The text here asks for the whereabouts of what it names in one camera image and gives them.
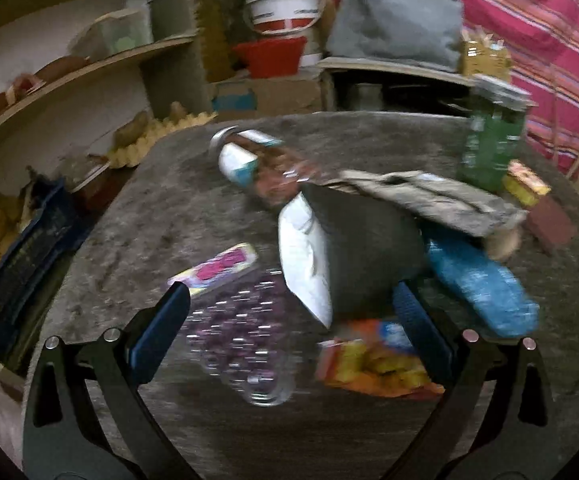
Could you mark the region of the dark blue plastic crate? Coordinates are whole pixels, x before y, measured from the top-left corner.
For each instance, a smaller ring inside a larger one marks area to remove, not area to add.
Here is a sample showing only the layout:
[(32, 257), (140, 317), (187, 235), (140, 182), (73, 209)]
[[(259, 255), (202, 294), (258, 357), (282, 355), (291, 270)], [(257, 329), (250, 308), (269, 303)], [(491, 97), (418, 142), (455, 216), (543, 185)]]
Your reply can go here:
[(32, 295), (91, 226), (84, 200), (62, 180), (44, 185), (40, 208), (0, 260), (0, 364), (12, 356), (32, 312)]

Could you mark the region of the white plastic bucket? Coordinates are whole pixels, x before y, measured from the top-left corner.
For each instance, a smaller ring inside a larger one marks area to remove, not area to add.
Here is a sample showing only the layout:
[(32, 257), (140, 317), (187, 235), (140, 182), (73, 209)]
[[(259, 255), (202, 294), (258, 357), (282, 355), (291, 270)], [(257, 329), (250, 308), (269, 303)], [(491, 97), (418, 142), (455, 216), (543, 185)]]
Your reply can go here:
[(245, 0), (245, 24), (258, 35), (282, 36), (317, 24), (324, 0)]

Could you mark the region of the blue plastic wrapper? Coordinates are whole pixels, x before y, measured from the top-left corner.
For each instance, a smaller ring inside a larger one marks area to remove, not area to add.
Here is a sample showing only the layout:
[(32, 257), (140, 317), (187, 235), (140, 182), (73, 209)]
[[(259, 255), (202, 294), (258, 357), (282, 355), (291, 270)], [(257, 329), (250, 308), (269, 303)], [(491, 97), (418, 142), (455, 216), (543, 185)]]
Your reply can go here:
[(538, 327), (539, 304), (506, 266), (482, 250), (457, 238), (437, 238), (429, 241), (427, 258), (439, 281), (499, 337), (524, 337)]

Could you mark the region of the red yellow carton box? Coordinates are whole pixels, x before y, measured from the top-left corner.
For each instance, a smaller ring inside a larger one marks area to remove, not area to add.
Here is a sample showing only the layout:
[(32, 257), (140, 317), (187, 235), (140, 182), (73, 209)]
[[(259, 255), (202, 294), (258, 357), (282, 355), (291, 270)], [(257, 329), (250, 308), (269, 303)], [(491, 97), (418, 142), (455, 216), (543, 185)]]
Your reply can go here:
[(551, 197), (551, 186), (528, 166), (512, 159), (502, 183), (506, 192), (527, 211), (526, 229), (546, 252), (554, 252), (573, 239), (577, 230), (565, 210)]

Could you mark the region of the grey fuzzy table cloth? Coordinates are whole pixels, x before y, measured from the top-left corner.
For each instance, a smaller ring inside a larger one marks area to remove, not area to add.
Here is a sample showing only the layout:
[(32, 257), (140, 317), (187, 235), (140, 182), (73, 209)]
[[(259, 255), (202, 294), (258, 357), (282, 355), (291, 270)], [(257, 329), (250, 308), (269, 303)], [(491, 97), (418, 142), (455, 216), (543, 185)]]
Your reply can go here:
[[(317, 113), (258, 119), (323, 170), (386, 174), (424, 170), (453, 177), (463, 118), (403, 113)], [(252, 244), (273, 266), (276, 219), (222, 177), (208, 155), (214, 128), (160, 140), (80, 247), (44, 321), (43, 336), (87, 341), (124, 326), (163, 295), (171, 275), (235, 244)], [(562, 465), (579, 446), (579, 195), (527, 146), (519, 157), (551, 185), (577, 229), (547, 254), (532, 237), (511, 271), (539, 304), (536, 338), (549, 375)], [(320, 325), (298, 324), (299, 367), (291, 397), (274, 408), (243, 400), (186, 359), (177, 339), (141, 396), (188, 463), (207, 479), (377, 479), (433, 411), (431, 402), (386, 400), (327, 388), (314, 377)]]

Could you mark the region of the black white plastic bag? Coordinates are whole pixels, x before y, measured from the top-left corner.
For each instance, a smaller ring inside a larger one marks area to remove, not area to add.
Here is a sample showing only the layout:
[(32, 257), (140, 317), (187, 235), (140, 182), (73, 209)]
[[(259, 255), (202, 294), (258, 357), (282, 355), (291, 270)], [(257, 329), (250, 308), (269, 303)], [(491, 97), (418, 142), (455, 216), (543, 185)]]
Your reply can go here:
[(393, 289), (426, 263), (408, 211), (308, 182), (279, 214), (278, 244), (286, 286), (327, 328), (389, 315)]

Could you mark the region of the pink striped curtain cloth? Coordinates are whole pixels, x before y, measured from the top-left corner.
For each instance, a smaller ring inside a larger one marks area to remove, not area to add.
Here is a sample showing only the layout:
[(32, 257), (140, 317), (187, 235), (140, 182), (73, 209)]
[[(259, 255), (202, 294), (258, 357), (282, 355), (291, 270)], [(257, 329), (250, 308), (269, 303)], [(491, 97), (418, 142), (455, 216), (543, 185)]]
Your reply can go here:
[(463, 28), (502, 39), (530, 93), (530, 145), (562, 172), (579, 159), (579, 0), (462, 0)]

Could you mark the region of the wooden shelf unit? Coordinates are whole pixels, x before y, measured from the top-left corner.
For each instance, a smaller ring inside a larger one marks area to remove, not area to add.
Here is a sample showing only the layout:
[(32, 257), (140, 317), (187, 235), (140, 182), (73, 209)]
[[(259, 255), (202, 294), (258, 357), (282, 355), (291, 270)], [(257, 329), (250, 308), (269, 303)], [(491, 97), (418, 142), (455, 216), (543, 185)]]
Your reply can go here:
[(471, 81), (456, 73), (342, 56), (323, 58), (318, 69), (327, 110), (468, 115)]

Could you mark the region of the green glass jar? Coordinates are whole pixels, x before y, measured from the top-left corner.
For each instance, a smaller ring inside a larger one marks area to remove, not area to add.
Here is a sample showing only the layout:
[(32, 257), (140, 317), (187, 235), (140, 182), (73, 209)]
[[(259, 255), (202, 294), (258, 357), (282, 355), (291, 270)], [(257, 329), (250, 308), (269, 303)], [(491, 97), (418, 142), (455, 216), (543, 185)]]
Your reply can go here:
[(464, 182), (497, 193), (524, 134), (530, 93), (502, 79), (475, 75), (471, 115), (459, 167)]

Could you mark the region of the yellow orange snack packet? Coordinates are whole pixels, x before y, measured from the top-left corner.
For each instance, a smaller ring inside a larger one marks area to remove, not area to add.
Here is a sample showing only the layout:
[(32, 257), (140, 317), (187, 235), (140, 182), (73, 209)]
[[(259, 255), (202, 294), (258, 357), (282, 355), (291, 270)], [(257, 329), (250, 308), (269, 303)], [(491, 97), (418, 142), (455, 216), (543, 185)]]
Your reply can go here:
[(361, 320), (320, 344), (315, 378), (324, 385), (386, 399), (427, 400), (445, 388), (433, 382), (401, 324)]

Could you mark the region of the red plastic basin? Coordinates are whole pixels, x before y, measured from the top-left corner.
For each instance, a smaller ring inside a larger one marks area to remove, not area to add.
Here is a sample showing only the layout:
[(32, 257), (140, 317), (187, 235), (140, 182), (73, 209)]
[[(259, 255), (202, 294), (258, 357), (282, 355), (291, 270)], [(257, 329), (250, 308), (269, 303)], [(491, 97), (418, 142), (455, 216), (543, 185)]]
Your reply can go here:
[(287, 77), (298, 73), (306, 44), (303, 36), (267, 38), (237, 44), (232, 52), (254, 79)]

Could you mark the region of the yellow egg tray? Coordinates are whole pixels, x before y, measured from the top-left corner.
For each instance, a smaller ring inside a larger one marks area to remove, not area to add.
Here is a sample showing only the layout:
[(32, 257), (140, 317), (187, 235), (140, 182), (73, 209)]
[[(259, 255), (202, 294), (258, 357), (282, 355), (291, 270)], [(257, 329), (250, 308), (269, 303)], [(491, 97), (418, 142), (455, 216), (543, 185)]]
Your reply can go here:
[(198, 115), (186, 115), (186, 117), (179, 119), (178, 122), (171, 122), (170, 119), (165, 119), (163, 122), (153, 119), (137, 140), (123, 148), (115, 148), (106, 155), (110, 167), (113, 169), (137, 167), (159, 140), (180, 130), (207, 125), (216, 117), (216, 112), (212, 114), (203, 112)]

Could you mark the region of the pink white wrapper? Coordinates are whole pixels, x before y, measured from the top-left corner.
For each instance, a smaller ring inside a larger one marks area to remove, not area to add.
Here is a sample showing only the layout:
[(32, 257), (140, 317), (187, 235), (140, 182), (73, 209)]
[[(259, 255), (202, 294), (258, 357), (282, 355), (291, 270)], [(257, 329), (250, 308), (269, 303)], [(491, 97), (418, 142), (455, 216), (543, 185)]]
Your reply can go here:
[(182, 283), (189, 289), (191, 297), (201, 296), (250, 272), (257, 262), (258, 254), (252, 245), (236, 244), (192, 268), (171, 276), (166, 285)]

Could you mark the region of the clear plastic bottle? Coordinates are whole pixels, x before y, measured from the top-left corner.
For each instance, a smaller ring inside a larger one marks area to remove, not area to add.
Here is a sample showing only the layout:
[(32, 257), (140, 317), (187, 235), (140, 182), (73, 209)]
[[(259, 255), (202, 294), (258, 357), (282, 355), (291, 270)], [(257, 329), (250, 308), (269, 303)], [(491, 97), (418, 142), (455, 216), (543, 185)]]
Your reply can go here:
[(276, 406), (295, 386), (295, 298), (279, 269), (255, 269), (192, 300), (186, 357), (245, 401)]

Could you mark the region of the crumpled grey paper wrapper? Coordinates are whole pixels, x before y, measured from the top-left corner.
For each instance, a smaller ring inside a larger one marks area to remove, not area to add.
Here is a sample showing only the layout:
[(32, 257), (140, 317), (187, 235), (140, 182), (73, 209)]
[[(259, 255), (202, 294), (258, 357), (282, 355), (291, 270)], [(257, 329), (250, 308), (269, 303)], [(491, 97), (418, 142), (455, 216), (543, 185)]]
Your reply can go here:
[(341, 170), (339, 176), (367, 195), (472, 237), (514, 229), (527, 217), (524, 209), (498, 195), (425, 171), (371, 174), (347, 169)]

